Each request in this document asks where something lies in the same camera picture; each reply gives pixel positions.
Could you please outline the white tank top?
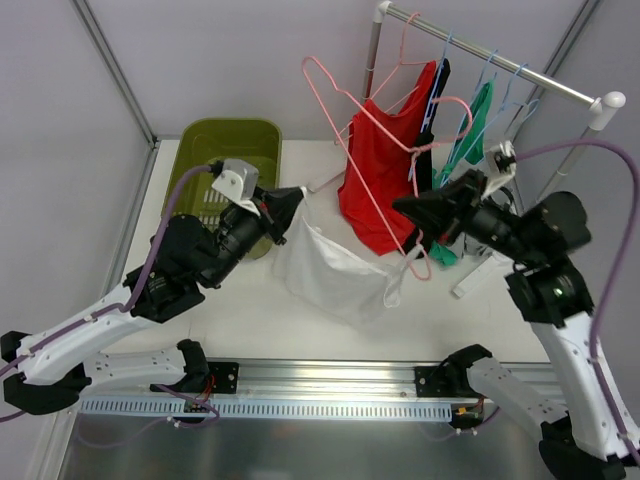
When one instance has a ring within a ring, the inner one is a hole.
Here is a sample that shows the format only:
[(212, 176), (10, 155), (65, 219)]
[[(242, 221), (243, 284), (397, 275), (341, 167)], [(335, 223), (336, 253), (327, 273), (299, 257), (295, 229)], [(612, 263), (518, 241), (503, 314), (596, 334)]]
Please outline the white tank top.
[(414, 247), (395, 265), (370, 263), (325, 237), (303, 200), (278, 249), (273, 274), (298, 298), (352, 325), (381, 317), (401, 303), (405, 274), (422, 249)]

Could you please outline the pink wire hanger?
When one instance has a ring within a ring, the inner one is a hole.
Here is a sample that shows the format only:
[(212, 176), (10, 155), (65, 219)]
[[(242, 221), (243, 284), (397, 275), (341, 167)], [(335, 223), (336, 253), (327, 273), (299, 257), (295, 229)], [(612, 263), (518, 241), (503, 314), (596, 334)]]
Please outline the pink wire hanger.
[(413, 260), (409, 259), (409, 254), (405, 252), (405, 250), (403, 249), (399, 239), (397, 238), (397, 236), (395, 235), (395, 232), (393, 231), (393, 229), (391, 228), (390, 223), (388, 222), (387, 217), (384, 215), (383, 211), (381, 210), (379, 204), (377, 203), (375, 197), (373, 196), (371, 190), (369, 189), (369, 186), (367, 184), (367, 182), (365, 181), (364, 177), (362, 176), (358, 166), (356, 165), (351, 153), (349, 152), (349, 149), (345, 143), (345, 140), (342, 138), (341, 134), (339, 133), (329, 111), (327, 110), (318, 90), (316, 89), (316, 86), (313, 82), (313, 80), (310, 77), (310, 74), (307, 71), (307, 63), (308, 62), (313, 62), (314, 64), (316, 64), (318, 66), (318, 68), (325, 74), (325, 76), (330, 80), (331, 86), (333, 87), (333, 89), (338, 92), (341, 93), (343, 95), (345, 95), (349, 100), (351, 100), (358, 108), (361, 112), (363, 112), (365, 114), (365, 116), (367, 118), (369, 118), (371, 120), (371, 122), (382, 132), (384, 133), (395, 145), (397, 145), (401, 150), (403, 150), (405, 153), (410, 155), (410, 167), (409, 167), (409, 174), (410, 174), (410, 180), (411, 180), (411, 185), (412, 185), (412, 193), (413, 195), (409, 197), (410, 200), (413, 199), (417, 199), (419, 196), (419, 190), (418, 190), (418, 185), (417, 185), (417, 175), (415, 172), (416, 169), (416, 163), (417, 163), (417, 159), (418, 157), (425, 152), (431, 151), (434, 148), (440, 147), (443, 145), (443, 142), (431, 142), (429, 144), (426, 144), (424, 146), (418, 146), (418, 147), (407, 147), (405, 146), (402, 142), (400, 142), (389, 130), (387, 130), (362, 104), (360, 104), (355, 97), (347, 90), (344, 90), (342, 88), (340, 88), (336, 81), (334, 80), (332, 74), (329, 72), (329, 70), (315, 57), (315, 56), (306, 56), (302, 62), (301, 62), (301, 70), (302, 73), (311, 89), (311, 91), (313, 92), (318, 104), (321, 107), (321, 110), (323, 111), (325, 117), (327, 118), (330, 127), (332, 128), (335, 136), (336, 136), (336, 140), (338, 142), (338, 144), (342, 147), (342, 149), (344, 150), (344, 153), (346, 155), (347, 161), (348, 163), (352, 166), (353, 170), (356, 172), (357, 177), (361, 183), (361, 185), (363, 186), (366, 194), (368, 195), (369, 199), (371, 200), (373, 206), (376, 209), (376, 212), (378, 213), (378, 216), (380, 217), (380, 219), (382, 220), (384, 226), (386, 227), (389, 235), (391, 236), (392, 240), (395, 243), (395, 246), (399, 249), (400, 253), (404, 256), (405, 260), (407, 261), (407, 266), (409, 267), (410, 271), (412, 272), (413, 276), (419, 280), (419, 281), (430, 281), (433, 277), (432, 274), (432, 268), (431, 268), (431, 263), (428, 257), (428, 251), (422, 246), (421, 241), (423, 238), (423, 233), (420, 232), (417, 239), (416, 239), (416, 245), (413, 249), (413, 252), (417, 252), (420, 253), (422, 252), (424, 254), (424, 260), (425, 260), (425, 264), (427, 267), (427, 275), (423, 276), (421, 274), (418, 273), (418, 271), (416, 270), (416, 268), (413, 266)]

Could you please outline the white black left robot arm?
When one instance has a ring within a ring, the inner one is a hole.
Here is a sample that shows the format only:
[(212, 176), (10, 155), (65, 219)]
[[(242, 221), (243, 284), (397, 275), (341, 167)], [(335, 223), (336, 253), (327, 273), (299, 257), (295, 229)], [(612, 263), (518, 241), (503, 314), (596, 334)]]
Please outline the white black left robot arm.
[(249, 211), (231, 203), (210, 230), (196, 216), (161, 221), (145, 263), (101, 300), (40, 334), (10, 331), (1, 338), (5, 401), (44, 415), (100, 390), (148, 385), (156, 391), (200, 393), (212, 373), (201, 344), (181, 340), (154, 352), (107, 354), (105, 348), (160, 326), (204, 302), (262, 239), (285, 243), (302, 187), (258, 189)]

